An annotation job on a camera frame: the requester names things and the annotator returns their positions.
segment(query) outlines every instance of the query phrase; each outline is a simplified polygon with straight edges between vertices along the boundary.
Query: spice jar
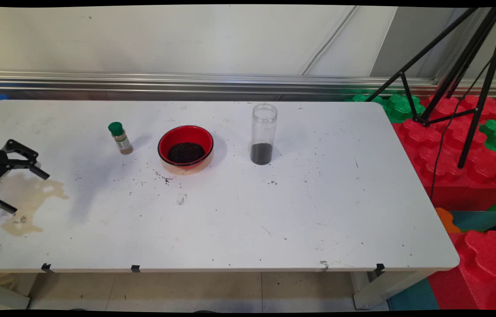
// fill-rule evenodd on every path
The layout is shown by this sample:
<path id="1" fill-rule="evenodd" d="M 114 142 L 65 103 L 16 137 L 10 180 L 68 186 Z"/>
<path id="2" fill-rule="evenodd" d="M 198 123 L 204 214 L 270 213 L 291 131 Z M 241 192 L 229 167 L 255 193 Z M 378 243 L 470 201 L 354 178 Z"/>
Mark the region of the spice jar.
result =
<path id="1" fill-rule="evenodd" d="M 115 139 L 121 154 L 126 155 L 132 153 L 133 148 L 131 142 L 129 141 L 129 138 L 127 138 L 127 134 L 125 133 L 123 125 L 120 122 L 113 122 L 112 124 L 109 124 L 109 131 L 111 131 L 111 136 Z"/>

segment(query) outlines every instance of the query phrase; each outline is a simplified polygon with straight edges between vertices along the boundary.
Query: tripod leg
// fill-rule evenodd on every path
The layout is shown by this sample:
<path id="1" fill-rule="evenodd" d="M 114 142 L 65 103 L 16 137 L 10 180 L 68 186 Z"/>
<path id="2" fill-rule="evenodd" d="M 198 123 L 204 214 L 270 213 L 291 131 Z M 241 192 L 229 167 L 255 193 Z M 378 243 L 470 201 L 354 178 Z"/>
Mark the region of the tripod leg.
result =
<path id="1" fill-rule="evenodd" d="M 455 62 L 455 64 L 451 68 L 451 71 L 449 71 L 449 74 L 447 74 L 447 77 L 443 79 L 443 82 L 441 83 L 439 89 L 437 89 L 437 92 L 435 92 L 430 104 L 426 107 L 426 110 L 421 116 L 421 119 L 423 121 L 429 120 L 431 112 L 434 110 L 439 100 L 441 100 L 441 97 L 443 96 L 443 94 L 445 94 L 453 79 L 457 77 L 457 74 L 459 74 L 459 71 L 461 71 L 461 68 L 465 64 L 465 61 L 467 61 L 467 58 L 471 55 L 474 56 L 477 53 L 474 52 L 474 49 L 480 48 L 480 46 L 478 46 L 480 38 L 485 34 L 487 28 L 492 28 L 495 21 L 496 7 L 491 8 L 490 12 L 487 14 L 487 16 L 485 16 L 485 19 L 481 22 L 479 28 L 477 28 L 477 31 L 467 44 L 467 47 L 465 48 L 465 50 L 463 50 L 463 52 L 461 52 L 461 55 L 457 59 L 457 62 Z"/>
<path id="2" fill-rule="evenodd" d="M 463 168 L 465 166 L 465 161 L 467 160 L 467 154 L 469 154 L 469 149 L 471 148 L 473 137 L 475 136 L 475 132 L 477 131 L 479 119 L 481 118 L 483 107 L 485 106 L 487 95 L 489 94 L 489 90 L 491 88 L 491 83 L 492 83 L 492 79 L 494 78 L 495 72 L 496 72 L 496 47 L 492 55 L 492 61 L 489 66 L 489 71 L 487 72 L 487 76 L 485 76 L 485 82 L 483 83 L 481 94 L 479 95 L 479 102 L 477 102 L 477 112 L 475 112 L 475 114 L 473 115 L 473 120 L 471 121 L 471 126 L 469 127 L 467 138 L 465 139 L 465 145 L 463 145 L 463 150 L 461 151 L 459 164 L 457 164 L 458 168 Z"/>
<path id="3" fill-rule="evenodd" d="M 487 36 L 489 36 L 489 33 L 491 32 L 492 27 L 494 26 L 495 23 L 496 23 L 496 16 L 495 16 L 495 20 L 487 26 L 487 28 L 485 30 L 485 34 L 483 34 L 483 36 L 481 36 L 481 38 L 478 39 L 477 45 L 475 46 L 475 48 L 473 48 L 473 50 L 471 51 L 471 54 L 469 54 L 469 56 L 465 60 L 465 63 L 463 63 L 463 67 L 462 67 L 461 71 L 459 71 L 459 76 L 457 76 L 457 78 L 455 79 L 453 84 L 451 84 L 451 88 L 449 88 L 449 91 L 447 92 L 446 98 L 451 98 L 451 96 L 453 96 L 455 89 L 457 89 L 457 86 L 459 86 L 459 83 L 463 79 L 463 76 L 465 76 L 467 69 L 471 65 L 471 62 L 473 62 L 473 59 L 477 55 L 477 52 L 479 52 L 479 50 L 481 49 L 481 46 L 485 42 Z"/>
<path id="4" fill-rule="evenodd" d="M 375 98 L 376 96 L 379 96 L 383 90 L 385 90 L 390 84 L 392 84 L 398 77 L 400 77 L 400 74 L 404 73 L 407 71 L 412 65 L 414 65 L 415 62 L 418 62 L 422 56 L 424 56 L 429 50 L 431 50 L 437 43 L 439 43 L 447 34 L 450 34 L 451 31 L 453 31 L 461 22 L 463 22 L 466 18 L 468 18 L 473 12 L 475 12 L 477 8 L 469 8 L 467 11 L 465 11 L 457 20 L 455 20 L 452 24 L 450 24 L 443 32 L 441 32 L 436 38 L 432 40 L 428 45 L 425 46 L 416 56 L 414 56 L 411 60 L 409 60 L 408 63 L 406 63 L 400 70 L 397 71 L 396 74 L 394 74 L 389 80 L 387 80 L 379 89 L 377 89 L 373 94 L 365 100 L 366 102 L 370 102 Z"/>

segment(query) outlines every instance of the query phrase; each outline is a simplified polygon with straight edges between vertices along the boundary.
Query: black seeds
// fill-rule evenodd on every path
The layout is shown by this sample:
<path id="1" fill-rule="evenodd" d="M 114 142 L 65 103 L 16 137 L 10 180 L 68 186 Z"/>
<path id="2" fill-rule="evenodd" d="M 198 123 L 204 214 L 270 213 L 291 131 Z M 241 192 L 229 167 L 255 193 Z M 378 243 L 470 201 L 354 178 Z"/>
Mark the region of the black seeds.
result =
<path id="1" fill-rule="evenodd" d="M 168 159 L 175 163 L 189 163 L 199 160 L 205 155 L 202 146 L 196 143 L 177 143 L 169 149 Z"/>

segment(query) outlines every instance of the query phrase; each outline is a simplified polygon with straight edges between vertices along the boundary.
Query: black powder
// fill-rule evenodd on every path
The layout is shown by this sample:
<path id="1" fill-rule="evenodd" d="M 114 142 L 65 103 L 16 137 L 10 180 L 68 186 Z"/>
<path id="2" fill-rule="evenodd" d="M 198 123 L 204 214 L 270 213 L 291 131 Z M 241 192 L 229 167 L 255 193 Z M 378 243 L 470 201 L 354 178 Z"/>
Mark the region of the black powder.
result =
<path id="1" fill-rule="evenodd" d="M 258 143 L 252 145 L 250 158 L 258 165 L 265 165 L 272 161 L 273 146 L 269 143 Z"/>
<path id="2" fill-rule="evenodd" d="M 196 143 L 177 143 L 169 149 L 168 159 L 174 163 L 190 163 L 199 160 L 205 155 L 202 146 Z"/>

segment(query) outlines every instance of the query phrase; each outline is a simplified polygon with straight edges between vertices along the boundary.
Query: white wall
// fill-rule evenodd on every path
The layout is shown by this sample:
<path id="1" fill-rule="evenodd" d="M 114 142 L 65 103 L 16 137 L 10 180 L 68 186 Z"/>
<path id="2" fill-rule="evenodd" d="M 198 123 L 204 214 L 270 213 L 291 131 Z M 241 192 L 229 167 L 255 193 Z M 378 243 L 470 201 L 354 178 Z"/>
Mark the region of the white wall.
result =
<path id="1" fill-rule="evenodd" d="M 300 75 L 351 8 L 0 8 L 0 70 Z M 358 7 L 309 74 L 369 76 L 395 9 Z"/>

